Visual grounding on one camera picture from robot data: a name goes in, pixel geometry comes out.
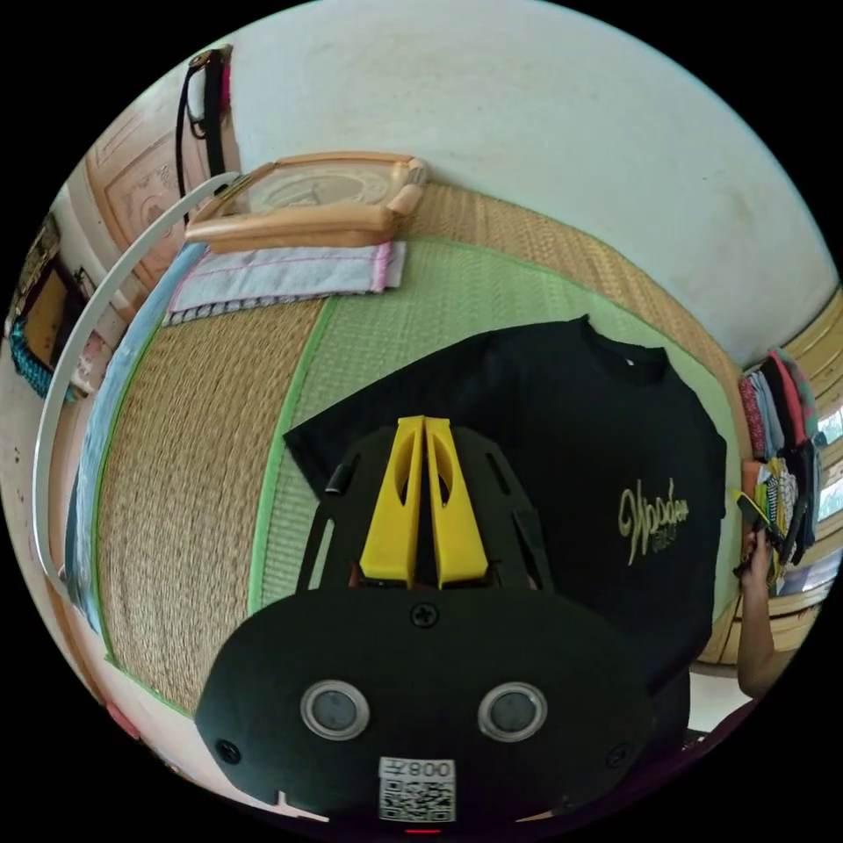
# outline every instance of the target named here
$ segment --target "light blue blanket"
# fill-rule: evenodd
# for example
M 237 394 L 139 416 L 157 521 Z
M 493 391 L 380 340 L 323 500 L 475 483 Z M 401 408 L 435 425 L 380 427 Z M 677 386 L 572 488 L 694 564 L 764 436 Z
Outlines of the light blue blanket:
M 132 320 L 105 373 L 85 430 L 82 456 L 70 500 L 64 565 L 70 600 L 83 612 L 90 627 L 100 636 L 103 634 L 102 619 L 91 572 L 91 528 L 97 483 L 112 419 L 119 410 L 138 355 L 158 328 L 178 283 L 197 263 L 206 248 L 204 243 L 184 246 Z

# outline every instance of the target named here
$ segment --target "qr code sticker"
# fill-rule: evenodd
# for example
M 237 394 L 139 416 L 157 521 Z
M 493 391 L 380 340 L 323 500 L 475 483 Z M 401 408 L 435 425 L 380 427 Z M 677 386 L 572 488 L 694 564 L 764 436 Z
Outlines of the qr code sticker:
M 381 759 L 380 818 L 408 823 L 456 819 L 452 761 Z

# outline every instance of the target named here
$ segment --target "floor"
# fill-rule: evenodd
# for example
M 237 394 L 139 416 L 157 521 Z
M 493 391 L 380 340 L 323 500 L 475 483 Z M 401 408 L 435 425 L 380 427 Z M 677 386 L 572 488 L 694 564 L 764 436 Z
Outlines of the floor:
M 63 556 L 63 535 L 72 481 L 93 399 L 65 405 L 56 436 L 50 501 L 50 547 L 56 565 Z M 82 615 L 52 593 L 40 570 L 32 536 L 32 461 L 43 401 L 14 371 L 8 345 L 0 346 L 0 494 L 11 539 L 32 598 L 56 645 L 80 680 L 100 700 L 125 715 L 143 740 L 186 776 L 222 796 L 249 800 L 236 791 L 213 762 L 193 722 L 156 700 L 105 660 L 102 641 Z M 746 702 L 728 672 L 716 669 L 691 675 L 690 728 L 710 731 Z M 308 816 L 282 802 L 275 809 Z

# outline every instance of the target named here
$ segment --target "white plastic rod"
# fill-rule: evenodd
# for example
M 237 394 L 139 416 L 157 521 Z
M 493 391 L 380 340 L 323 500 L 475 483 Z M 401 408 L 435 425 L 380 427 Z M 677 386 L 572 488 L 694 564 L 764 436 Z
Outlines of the white plastic rod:
M 203 199 L 208 198 L 224 184 L 231 184 L 239 178 L 239 173 L 223 173 L 209 178 L 195 190 L 179 199 L 168 211 L 158 217 L 152 225 L 120 256 L 103 279 L 103 283 L 94 291 L 88 304 L 82 311 L 79 321 L 70 332 L 68 341 L 55 366 L 53 379 L 47 391 L 38 437 L 35 439 L 35 461 L 32 465 L 32 528 L 35 532 L 35 550 L 44 574 L 53 584 L 53 588 L 65 599 L 67 587 L 59 579 L 50 553 L 50 465 L 53 461 L 53 443 L 59 427 L 61 407 L 67 395 L 70 379 L 85 348 L 85 343 L 94 332 L 107 310 L 114 293 L 129 277 L 132 270 L 143 260 L 147 252 L 161 240 L 169 228 L 176 225 L 182 217 Z

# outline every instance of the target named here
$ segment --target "woven straw mat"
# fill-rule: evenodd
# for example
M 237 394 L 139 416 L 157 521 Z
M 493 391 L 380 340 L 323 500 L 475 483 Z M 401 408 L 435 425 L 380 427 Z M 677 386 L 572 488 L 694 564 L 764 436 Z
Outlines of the woven straw mat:
M 613 249 L 526 209 L 431 184 L 400 236 L 437 236 L 536 263 L 626 307 L 723 384 L 750 456 L 739 370 L 670 295 Z M 112 436 L 97 566 L 112 652 L 192 712 L 213 659 L 247 617 L 252 540 L 272 435 L 323 302 L 162 328 Z

